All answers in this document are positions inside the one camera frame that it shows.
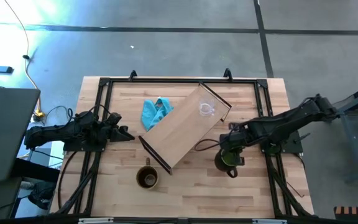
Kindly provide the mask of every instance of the desk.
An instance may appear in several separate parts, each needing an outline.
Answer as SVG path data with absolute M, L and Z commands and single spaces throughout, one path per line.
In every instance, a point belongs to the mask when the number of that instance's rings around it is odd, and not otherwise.
M 95 102 L 100 77 L 84 77 L 76 112 L 89 110 Z M 289 109 L 283 79 L 268 80 L 273 113 Z M 255 94 L 247 84 L 215 83 L 208 86 L 232 105 L 225 122 L 218 122 L 205 138 L 218 139 L 227 133 L 230 122 L 257 117 Z M 145 134 L 140 115 L 145 99 L 158 96 L 170 99 L 173 106 L 188 96 L 195 83 L 115 83 L 109 110 L 121 114 L 119 125 L 127 125 L 133 136 Z M 173 168 L 165 172 L 150 157 L 139 138 L 129 142 L 108 143 L 102 153 L 91 215 L 110 217 L 202 217 L 202 218 L 269 218 L 274 217 L 267 178 L 266 163 L 259 146 L 247 147 L 242 156 L 246 164 L 238 167 L 239 176 L 228 177 L 214 166 L 218 148 L 203 152 L 190 151 Z M 69 163 L 62 182 L 62 201 L 65 202 L 78 186 L 84 153 L 77 153 Z M 160 175 L 152 191 L 137 186 L 135 175 L 150 157 Z M 303 198 L 291 190 L 304 208 L 313 213 L 308 184 L 302 163 L 291 154 L 283 154 L 287 182 Z M 284 212 L 282 193 L 278 191 L 280 208 Z M 81 209 L 85 207 L 86 193 Z M 57 194 L 51 212 L 57 210 Z

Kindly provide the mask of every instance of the mug handle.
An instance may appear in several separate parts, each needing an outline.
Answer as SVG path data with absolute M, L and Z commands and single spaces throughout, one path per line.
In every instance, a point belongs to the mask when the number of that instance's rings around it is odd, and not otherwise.
M 232 170 L 229 170 L 226 172 L 228 174 L 229 177 L 231 178 L 236 178 L 238 176 L 238 173 L 237 173 L 237 169 L 236 168 L 233 168 Z

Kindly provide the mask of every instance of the mug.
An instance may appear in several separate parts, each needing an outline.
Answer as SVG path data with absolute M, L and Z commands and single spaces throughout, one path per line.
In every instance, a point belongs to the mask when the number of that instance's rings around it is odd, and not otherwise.
M 143 189 L 150 190 L 158 182 L 158 173 L 157 170 L 150 166 L 150 158 L 146 158 L 146 166 L 137 171 L 136 182 Z
M 237 168 L 235 166 L 229 166 L 222 160 L 223 149 L 221 149 L 215 155 L 215 166 L 218 170 L 226 172 L 226 174 L 231 178 L 236 178 L 238 176 Z

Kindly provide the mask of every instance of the wooden box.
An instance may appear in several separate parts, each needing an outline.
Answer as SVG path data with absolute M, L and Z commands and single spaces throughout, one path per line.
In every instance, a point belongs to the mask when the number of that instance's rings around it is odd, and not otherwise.
M 212 114 L 200 113 L 204 101 L 213 105 Z M 219 121 L 231 105 L 204 83 L 187 96 L 163 120 L 139 139 L 144 149 L 172 175 L 172 167 Z

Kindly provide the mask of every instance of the yellow cable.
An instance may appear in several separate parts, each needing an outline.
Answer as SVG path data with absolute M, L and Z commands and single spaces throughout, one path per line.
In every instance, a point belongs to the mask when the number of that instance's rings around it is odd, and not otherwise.
M 30 155 L 30 153 L 28 152 L 28 153 L 24 154 L 23 156 L 18 156 L 17 158 L 23 159 L 23 158 L 28 157 L 29 155 Z
M 13 14 L 16 16 L 17 20 L 20 22 L 20 25 L 22 26 L 23 28 L 23 31 L 24 31 L 24 34 L 25 34 L 25 38 L 27 40 L 27 51 L 26 51 L 26 55 L 28 56 L 29 55 L 29 36 L 27 35 L 27 32 L 25 31 L 25 28 L 24 28 L 24 25 L 22 23 L 22 21 L 19 19 L 19 16 L 17 16 L 16 12 L 13 10 L 13 8 L 11 7 L 11 5 L 6 1 L 4 0 L 5 3 L 9 6 L 9 8 L 11 9 L 11 11 L 13 12 Z M 25 75 L 27 76 L 27 78 L 30 80 L 31 84 L 39 90 L 38 86 L 35 84 L 35 82 L 33 81 L 33 79 L 30 77 L 29 73 L 27 72 L 27 69 L 28 69 L 28 66 L 27 66 L 27 59 L 25 58 L 24 59 L 24 73 Z M 41 96 L 38 97 L 38 101 L 37 101 L 37 109 L 35 110 L 35 115 L 37 115 L 38 117 L 43 117 L 44 116 L 44 113 L 41 111 Z

